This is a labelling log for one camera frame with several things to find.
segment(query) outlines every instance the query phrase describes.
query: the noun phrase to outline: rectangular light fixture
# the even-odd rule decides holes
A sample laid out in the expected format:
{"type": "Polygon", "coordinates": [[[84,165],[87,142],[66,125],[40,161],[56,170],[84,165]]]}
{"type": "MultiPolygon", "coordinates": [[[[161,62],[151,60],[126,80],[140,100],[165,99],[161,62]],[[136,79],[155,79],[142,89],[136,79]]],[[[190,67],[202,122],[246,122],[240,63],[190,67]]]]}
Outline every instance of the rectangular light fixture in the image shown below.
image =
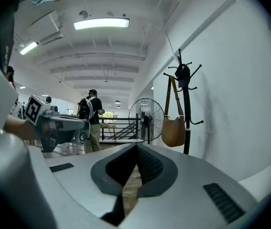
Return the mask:
{"type": "Polygon", "coordinates": [[[129,27],[129,19],[120,19],[120,18],[100,18],[79,21],[74,23],[76,30],[94,28],[94,27],[129,27]]]}
{"type": "Polygon", "coordinates": [[[20,53],[22,55],[26,54],[28,51],[32,50],[33,48],[37,47],[38,44],[35,42],[32,42],[30,45],[28,45],[26,48],[24,48],[20,53]]]}

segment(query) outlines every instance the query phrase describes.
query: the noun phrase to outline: black coat rack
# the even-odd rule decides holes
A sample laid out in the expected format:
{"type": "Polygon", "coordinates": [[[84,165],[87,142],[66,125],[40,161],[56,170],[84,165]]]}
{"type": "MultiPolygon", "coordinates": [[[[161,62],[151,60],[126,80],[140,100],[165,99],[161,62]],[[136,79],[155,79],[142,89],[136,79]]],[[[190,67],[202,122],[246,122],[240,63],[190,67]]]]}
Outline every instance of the black coat rack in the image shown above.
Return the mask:
{"type": "Polygon", "coordinates": [[[193,77],[193,75],[202,67],[202,65],[200,64],[199,67],[194,71],[194,73],[191,74],[191,71],[188,67],[189,64],[192,64],[192,62],[187,63],[187,64],[182,64],[182,57],[181,57],[181,50],[179,49],[179,56],[178,56],[178,61],[179,61],[179,66],[178,67],[168,67],[170,68],[176,68],[177,71],[175,72],[175,75],[177,78],[174,78],[176,81],[178,81],[179,83],[179,87],[181,87],[182,89],[179,90],[183,91],[183,97],[184,97],[184,112],[185,112],[185,122],[186,122],[186,140],[185,140],[185,144],[184,144],[184,153],[185,154],[189,154],[189,146],[190,146],[190,142],[191,142],[191,129],[190,129],[190,123],[192,123],[193,125],[198,125],[201,123],[204,123],[204,121],[199,121],[199,122],[192,122],[191,121],[191,101],[189,98],[189,90],[195,90],[197,89],[197,87],[194,88],[189,88],[188,85],[191,81],[191,78],[193,77]]]}

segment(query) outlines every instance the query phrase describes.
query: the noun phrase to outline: wooden floor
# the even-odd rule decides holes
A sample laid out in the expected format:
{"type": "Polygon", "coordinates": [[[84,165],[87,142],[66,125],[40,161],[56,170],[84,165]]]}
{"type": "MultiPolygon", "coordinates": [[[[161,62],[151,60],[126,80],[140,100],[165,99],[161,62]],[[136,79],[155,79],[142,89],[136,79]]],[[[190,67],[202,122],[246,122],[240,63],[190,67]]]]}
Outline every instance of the wooden floor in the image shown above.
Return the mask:
{"type": "MultiPolygon", "coordinates": [[[[112,148],[113,146],[112,144],[100,143],[101,149],[112,148]]],[[[75,143],[66,143],[58,145],[52,153],[43,153],[43,156],[44,158],[58,158],[77,155],[77,153],[85,154],[84,146],[76,145],[75,143]]],[[[130,213],[137,203],[136,195],[139,187],[141,187],[141,175],[136,166],[122,190],[125,216],[130,213]]]]}

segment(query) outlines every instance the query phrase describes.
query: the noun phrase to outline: fan grille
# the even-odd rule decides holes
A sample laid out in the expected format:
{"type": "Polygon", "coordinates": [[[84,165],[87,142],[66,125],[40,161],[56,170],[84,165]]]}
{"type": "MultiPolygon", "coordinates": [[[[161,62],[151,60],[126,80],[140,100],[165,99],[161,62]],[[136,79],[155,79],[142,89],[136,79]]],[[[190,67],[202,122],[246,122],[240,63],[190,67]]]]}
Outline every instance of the fan grille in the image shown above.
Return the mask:
{"type": "MultiPolygon", "coordinates": [[[[161,135],[164,121],[164,112],[161,106],[150,98],[141,98],[130,109],[129,118],[140,118],[138,125],[138,138],[148,141],[155,140],[161,135]]],[[[136,135],[136,121],[129,120],[132,132],[136,135]]]]}

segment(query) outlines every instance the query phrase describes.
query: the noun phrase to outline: brown bag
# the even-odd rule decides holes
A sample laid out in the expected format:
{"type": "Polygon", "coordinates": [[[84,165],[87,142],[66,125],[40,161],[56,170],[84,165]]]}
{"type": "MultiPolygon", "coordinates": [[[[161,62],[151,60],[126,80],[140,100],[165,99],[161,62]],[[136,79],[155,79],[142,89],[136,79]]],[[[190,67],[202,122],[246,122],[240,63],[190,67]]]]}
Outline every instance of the brown bag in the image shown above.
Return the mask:
{"type": "Polygon", "coordinates": [[[181,146],[185,143],[186,133],[185,133],[185,125],[184,125],[184,114],[180,104],[180,99],[177,92],[177,86],[175,84],[175,80],[173,76],[170,76],[168,81],[168,90],[166,97],[166,106],[165,106],[165,114],[164,114],[164,122],[162,128],[162,140],[169,147],[181,146]],[[168,119],[168,109],[169,109],[169,101],[170,101],[170,91],[171,91],[171,83],[173,86],[173,90],[175,93],[175,98],[178,104],[178,111],[180,117],[175,120],[168,119]]]}

